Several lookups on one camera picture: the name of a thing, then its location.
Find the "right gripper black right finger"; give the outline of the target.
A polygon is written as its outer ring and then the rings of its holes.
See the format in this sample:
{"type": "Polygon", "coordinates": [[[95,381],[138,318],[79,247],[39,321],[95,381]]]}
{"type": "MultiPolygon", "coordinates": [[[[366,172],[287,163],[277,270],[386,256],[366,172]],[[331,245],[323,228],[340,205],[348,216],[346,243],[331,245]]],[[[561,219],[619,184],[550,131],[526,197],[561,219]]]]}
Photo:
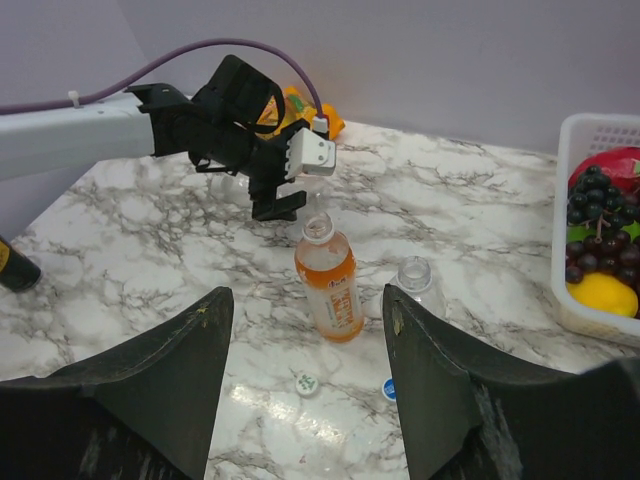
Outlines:
{"type": "Polygon", "coordinates": [[[400,288],[383,323],[413,479],[635,479],[639,362],[581,374],[496,349],[400,288]]]}

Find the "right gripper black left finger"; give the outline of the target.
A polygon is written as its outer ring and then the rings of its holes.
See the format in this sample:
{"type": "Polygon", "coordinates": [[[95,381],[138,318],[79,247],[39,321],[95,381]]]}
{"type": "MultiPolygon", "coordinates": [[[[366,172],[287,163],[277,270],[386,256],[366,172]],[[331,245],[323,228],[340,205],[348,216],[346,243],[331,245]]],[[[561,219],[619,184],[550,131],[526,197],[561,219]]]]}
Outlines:
{"type": "Polygon", "coordinates": [[[233,313],[218,287],[98,355],[2,382],[2,478],[203,478],[233,313]]]}

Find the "orange juice bottle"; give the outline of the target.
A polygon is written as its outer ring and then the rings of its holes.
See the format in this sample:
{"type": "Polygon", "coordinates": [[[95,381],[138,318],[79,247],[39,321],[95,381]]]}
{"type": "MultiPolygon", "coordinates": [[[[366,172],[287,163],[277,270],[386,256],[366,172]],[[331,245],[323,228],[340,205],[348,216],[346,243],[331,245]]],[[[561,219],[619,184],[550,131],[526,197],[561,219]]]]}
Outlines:
{"type": "Polygon", "coordinates": [[[364,326],[356,260],[348,239],[327,213],[305,222],[294,263],[319,333],[336,343],[355,338],[364,326]]]}

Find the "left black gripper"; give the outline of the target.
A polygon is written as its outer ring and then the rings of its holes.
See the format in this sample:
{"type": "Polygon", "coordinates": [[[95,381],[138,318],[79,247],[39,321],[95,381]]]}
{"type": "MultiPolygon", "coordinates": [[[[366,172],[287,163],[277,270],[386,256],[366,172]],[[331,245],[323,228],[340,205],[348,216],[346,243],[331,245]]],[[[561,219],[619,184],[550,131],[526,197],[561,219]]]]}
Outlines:
{"type": "Polygon", "coordinates": [[[249,195],[253,200],[252,219],[256,221],[295,221],[297,211],[307,202],[307,192],[298,191],[277,198],[285,179],[288,142],[308,124],[291,124],[269,139],[259,137],[249,128],[235,124],[245,139],[241,145],[248,148],[248,156],[236,170],[249,178],[249,195]]]}

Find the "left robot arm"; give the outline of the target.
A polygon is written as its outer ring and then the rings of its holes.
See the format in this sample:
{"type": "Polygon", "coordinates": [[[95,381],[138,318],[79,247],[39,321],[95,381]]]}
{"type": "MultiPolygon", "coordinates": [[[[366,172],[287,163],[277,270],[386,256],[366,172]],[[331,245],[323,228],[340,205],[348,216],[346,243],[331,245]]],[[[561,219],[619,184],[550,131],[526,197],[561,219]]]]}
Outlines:
{"type": "Polygon", "coordinates": [[[279,186],[331,159],[331,148],[297,121],[272,139],[261,113],[284,98],[279,87],[235,55],[226,56],[193,98],[168,84],[131,87],[123,98],[1,118],[1,176],[27,176],[116,158],[189,156],[199,173],[249,179],[252,216],[293,220],[306,195],[279,186]]]}

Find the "blue white bottle cap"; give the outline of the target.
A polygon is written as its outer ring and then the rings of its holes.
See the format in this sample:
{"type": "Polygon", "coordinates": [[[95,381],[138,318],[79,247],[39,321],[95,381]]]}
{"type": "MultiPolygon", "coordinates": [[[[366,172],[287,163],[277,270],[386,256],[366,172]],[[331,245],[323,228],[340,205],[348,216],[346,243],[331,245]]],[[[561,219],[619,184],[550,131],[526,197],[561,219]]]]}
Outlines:
{"type": "Polygon", "coordinates": [[[395,402],[396,401],[396,391],[395,391],[395,385],[393,382],[393,379],[391,377],[387,378],[382,386],[381,386],[381,392],[382,395],[384,396],[384,398],[389,401],[389,402],[395,402]]]}

